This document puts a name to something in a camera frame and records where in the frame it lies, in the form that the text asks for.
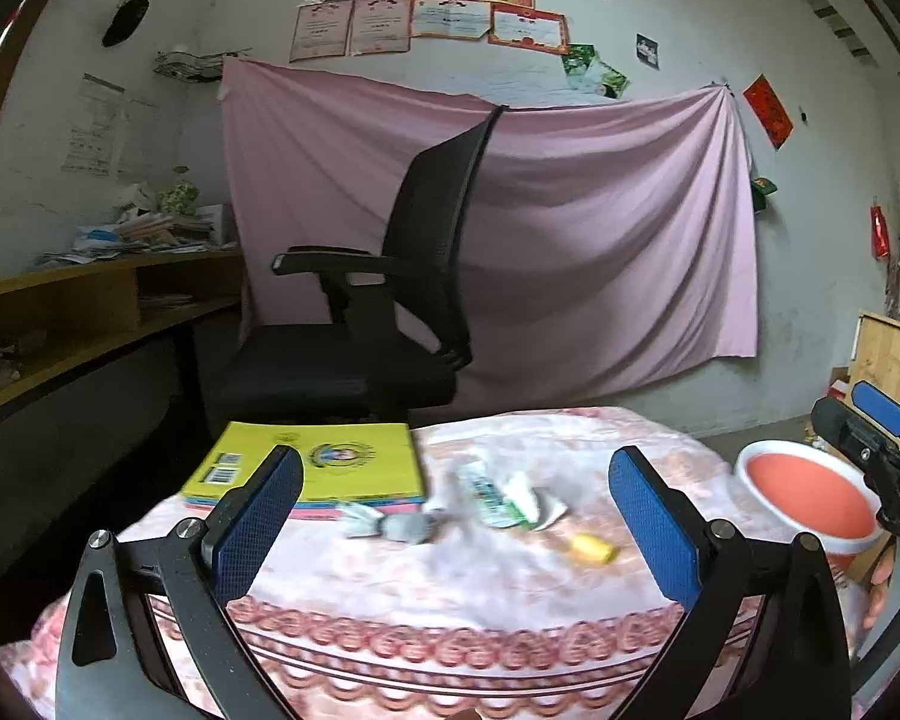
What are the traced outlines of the white torn wrapper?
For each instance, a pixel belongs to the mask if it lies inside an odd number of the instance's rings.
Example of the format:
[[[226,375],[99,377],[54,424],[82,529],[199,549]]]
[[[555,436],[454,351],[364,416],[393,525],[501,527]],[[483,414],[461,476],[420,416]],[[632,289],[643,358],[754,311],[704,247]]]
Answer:
[[[535,532],[548,530],[569,512],[566,502],[546,489],[535,488],[525,473],[517,473],[505,483],[504,500],[518,522]]]

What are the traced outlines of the grey paper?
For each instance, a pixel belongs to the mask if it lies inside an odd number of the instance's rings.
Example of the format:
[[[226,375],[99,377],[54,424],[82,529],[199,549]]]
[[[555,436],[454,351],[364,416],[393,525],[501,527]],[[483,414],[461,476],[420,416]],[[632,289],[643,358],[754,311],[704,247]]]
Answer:
[[[447,515],[421,511],[387,514],[359,502],[341,502],[338,522],[343,525],[346,538],[381,538],[391,543],[424,544],[434,539],[440,525],[447,522]]]

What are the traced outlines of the green white snack wrapper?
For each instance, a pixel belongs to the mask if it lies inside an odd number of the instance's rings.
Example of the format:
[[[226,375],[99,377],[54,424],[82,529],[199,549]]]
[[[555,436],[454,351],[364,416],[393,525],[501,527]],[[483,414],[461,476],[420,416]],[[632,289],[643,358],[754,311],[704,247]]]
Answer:
[[[517,507],[504,496],[481,461],[460,465],[457,478],[482,525],[494,530],[507,530],[525,523]]]

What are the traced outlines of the wooden cabinet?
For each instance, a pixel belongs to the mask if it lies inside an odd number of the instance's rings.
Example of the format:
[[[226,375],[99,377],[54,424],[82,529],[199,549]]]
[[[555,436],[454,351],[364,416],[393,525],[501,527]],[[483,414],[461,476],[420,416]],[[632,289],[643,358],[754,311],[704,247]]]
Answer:
[[[868,382],[900,403],[900,321],[862,312],[857,322],[850,387]]]

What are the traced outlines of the red white plastic basin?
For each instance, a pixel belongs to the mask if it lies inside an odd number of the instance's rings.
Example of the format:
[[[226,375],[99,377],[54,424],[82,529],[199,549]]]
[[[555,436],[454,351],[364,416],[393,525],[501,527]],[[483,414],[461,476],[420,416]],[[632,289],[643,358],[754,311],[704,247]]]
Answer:
[[[788,440],[759,440],[736,457],[735,475],[774,517],[816,535],[845,571],[881,543],[878,496],[848,461]]]

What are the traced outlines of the red fire extinguisher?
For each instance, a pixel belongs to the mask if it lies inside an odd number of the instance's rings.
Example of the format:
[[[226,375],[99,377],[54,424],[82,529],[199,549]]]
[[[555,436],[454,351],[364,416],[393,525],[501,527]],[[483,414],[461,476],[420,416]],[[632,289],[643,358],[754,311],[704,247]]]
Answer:
[[[870,206],[871,254],[877,260],[891,257],[888,223],[880,205]]]

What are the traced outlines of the pink hanging cloth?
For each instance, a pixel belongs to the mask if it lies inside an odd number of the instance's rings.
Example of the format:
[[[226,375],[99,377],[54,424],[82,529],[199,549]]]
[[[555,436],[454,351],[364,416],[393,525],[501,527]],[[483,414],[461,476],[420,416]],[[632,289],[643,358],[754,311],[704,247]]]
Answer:
[[[326,317],[317,283],[276,277],[293,245],[379,249],[423,149],[486,119],[470,94],[232,60],[230,196],[256,317]],[[463,413],[569,405],[758,351],[749,164],[728,89],[497,121],[463,226],[475,359]]]

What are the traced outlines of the wooden shelf desk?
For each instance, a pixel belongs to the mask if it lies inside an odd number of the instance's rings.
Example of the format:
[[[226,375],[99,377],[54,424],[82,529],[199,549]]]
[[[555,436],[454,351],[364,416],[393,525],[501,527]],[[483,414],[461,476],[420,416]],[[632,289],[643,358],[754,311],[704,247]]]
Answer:
[[[128,255],[0,280],[0,335],[40,341],[0,387],[0,419],[146,338],[230,309],[243,282],[237,249]]]

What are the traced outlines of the black office chair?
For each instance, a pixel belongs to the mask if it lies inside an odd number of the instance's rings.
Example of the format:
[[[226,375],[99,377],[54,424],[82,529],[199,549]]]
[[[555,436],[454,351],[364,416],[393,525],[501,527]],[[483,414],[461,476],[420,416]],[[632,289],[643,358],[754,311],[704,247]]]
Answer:
[[[317,277],[329,319],[248,333],[209,402],[219,422],[402,422],[452,403],[473,360],[458,252],[487,145],[504,114],[409,163],[380,254],[296,245],[276,277]]]

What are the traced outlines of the clutter pile on shelf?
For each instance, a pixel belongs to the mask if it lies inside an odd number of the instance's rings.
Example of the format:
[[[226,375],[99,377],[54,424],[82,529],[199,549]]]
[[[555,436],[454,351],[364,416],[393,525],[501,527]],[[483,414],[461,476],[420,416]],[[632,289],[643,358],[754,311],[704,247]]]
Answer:
[[[235,247],[232,205],[203,205],[199,199],[199,188],[185,174],[159,190],[148,184],[128,185],[111,223],[79,226],[68,249],[41,254],[35,268],[91,265],[130,255],[206,254]]]

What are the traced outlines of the red diamond wall paper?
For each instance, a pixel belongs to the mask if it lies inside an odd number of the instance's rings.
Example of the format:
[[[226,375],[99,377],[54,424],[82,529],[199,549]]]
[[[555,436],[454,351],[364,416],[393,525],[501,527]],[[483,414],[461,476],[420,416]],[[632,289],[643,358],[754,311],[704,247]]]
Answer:
[[[781,149],[793,132],[793,122],[781,98],[764,75],[759,75],[743,91],[743,98],[756,115],[774,149]]]

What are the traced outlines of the small black wall photo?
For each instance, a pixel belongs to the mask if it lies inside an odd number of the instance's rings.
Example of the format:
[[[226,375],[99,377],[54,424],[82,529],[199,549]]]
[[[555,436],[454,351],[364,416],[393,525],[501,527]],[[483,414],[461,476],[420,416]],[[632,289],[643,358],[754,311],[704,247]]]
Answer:
[[[660,68],[660,55],[658,55],[658,43],[644,34],[635,36],[635,55],[642,64],[658,70]]]

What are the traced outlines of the green wall packets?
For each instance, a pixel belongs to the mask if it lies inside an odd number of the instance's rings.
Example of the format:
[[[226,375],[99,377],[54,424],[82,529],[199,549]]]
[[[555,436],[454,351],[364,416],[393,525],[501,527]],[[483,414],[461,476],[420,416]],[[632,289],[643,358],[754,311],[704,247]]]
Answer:
[[[606,64],[592,44],[571,44],[560,57],[569,88],[601,98],[621,99],[629,78]]]

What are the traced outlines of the white wall notice paper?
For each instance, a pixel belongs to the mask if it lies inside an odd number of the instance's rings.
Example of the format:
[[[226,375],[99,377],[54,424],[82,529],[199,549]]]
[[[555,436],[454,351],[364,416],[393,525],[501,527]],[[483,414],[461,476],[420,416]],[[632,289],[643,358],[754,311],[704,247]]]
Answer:
[[[74,98],[68,128],[68,148],[61,171],[107,177],[115,156],[116,131],[125,90],[84,73]]]

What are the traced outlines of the black wall object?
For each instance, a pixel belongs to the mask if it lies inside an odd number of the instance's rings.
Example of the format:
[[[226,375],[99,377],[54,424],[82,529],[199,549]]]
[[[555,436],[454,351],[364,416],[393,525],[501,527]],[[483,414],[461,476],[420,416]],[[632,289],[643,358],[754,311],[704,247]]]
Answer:
[[[103,47],[115,47],[128,41],[141,26],[149,11],[149,0],[126,0],[115,11],[102,36]]]

